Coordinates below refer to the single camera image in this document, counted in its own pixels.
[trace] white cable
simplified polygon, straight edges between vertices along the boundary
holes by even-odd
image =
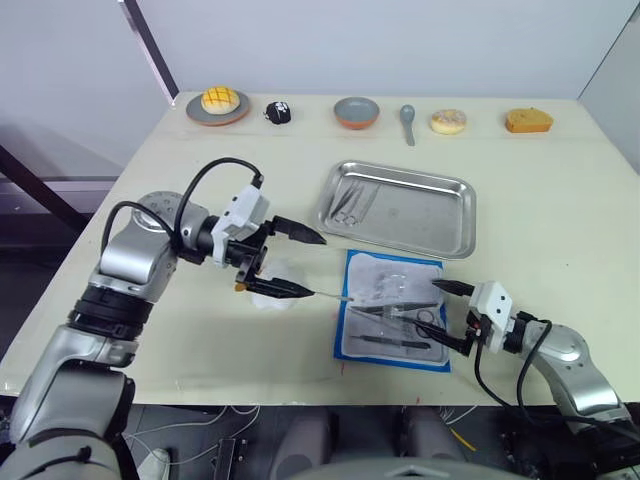
[[[208,420],[206,422],[187,422],[187,423],[172,423],[169,425],[163,425],[161,427],[157,427],[157,428],[151,428],[149,430],[143,430],[142,432],[136,432],[133,433],[131,435],[129,435],[130,437],[137,437],[138,435],[145,435],[147,433],[152,433],[152,432],[159,432],[161,430],[166,430],[168,428],[179,428],[179,427],[206,427],[209,425],[213,425],[214,423],[216,423],[218,420],[220,420],[222,418],[222,416],[225,414],[225,412],[227,411],[227,407],[225,406],[222,411],[216,415],[215,417],[213,417],[213,419]]]
[[[446,422],[447,425],[453,425],[454,423],[456,423],[459,420],[462,420],[464,417],[466,417],[467,415],[469,415],[471,412],[473,412],[476,408],[478,408],[477,405],[474,405],[473,407],[471,407],[469,410],[467,410],[466,412],[464,412],[462,415],[457,416],[456,418],[454,418],[453,420],[451,420],[450,422]]]
[[[251,415],[253,412],[255,412],[258,409],[258,405],[256,405],[253,408],[250,408],[249,410],[243,411],[243,410],[238,410],[238,407],[234,407],[233,405],[231,406],[231,410],[233,410],[235,413],[237,413],[238,415]]]
[[[251,427],[256,422],[256,420],[258,420],[258,417],[260,416],[260,405],[254,407],[252,409],[252,411],[256,411],[256,414],[253,416],[253,418],[244,427],[242,427],[240,430],[238,430],[237,432],[231,434],[230,438],[233,438],[233,437],[235,437],[237,435],[240,435],[242,432],[244,432],[249,427]],[[153,450],[151,450],[151,447],[149,447],[149,445],[147,445],[145,442],[143,442],[139,438],[134,437],[133,435],[128,435],[128,434],[124,435],[124,439],[125,440],[127,440],[129,438],[132,439],[132,440],[135,440],[140,445],[142,445],[145,448],[145,450],[147,452],[149,452],[150,455],[153,455],[156,458],[156,460],[158,460],[160,463],[163,463],[164,465],[184,465],[185,463],[193,462],[194,460],[197,460],[197,459],[199,459],[201,457],[204,457],[207,453],[213,452],[216,448],[218,448],[218,444],[215,444],[214,446],[209,447],[206,450],[200,452],[199,454],[194,455],[193,457],[188,458],[186,460],[182,460],[180,462],[167,462],[163,458],[160,458],[155,453],[153,453]]]

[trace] donut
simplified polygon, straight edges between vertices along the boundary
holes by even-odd
[[[431,115],[431,129],[443,135],[455,135],[464,130],[467,116],[461,110],[438,110]]]

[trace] gray plate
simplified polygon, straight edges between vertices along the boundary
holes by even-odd
[[[201,98],[202,94],[191,100],[187,105],[187,115],[191,120],[201,125],[208,127],[219,127],[221,125],[228,125],[229,123],[237,122],[247,113],[249,113],[249,107],[251,106],[249,98],[242,92],[238,92],[240,97],[240,105],[233,112],[226,113],[224,115],[211,115],[202,108]]]

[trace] spoon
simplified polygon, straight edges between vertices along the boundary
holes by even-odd
[[[412,105],[403,105],[400,109],[400,121],[404,127],[404,134],[407,137],[407,145],[410,147],[415,146],[416,141],[413,138],[413,131],[411,130],[411,124],[416,117],[416,111]]]

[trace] stainless steel tray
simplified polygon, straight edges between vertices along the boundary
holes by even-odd
[[[476,194],[457,178],[349,161],[331,172],[315,222],[355,240],[465,258],[476,244]]]

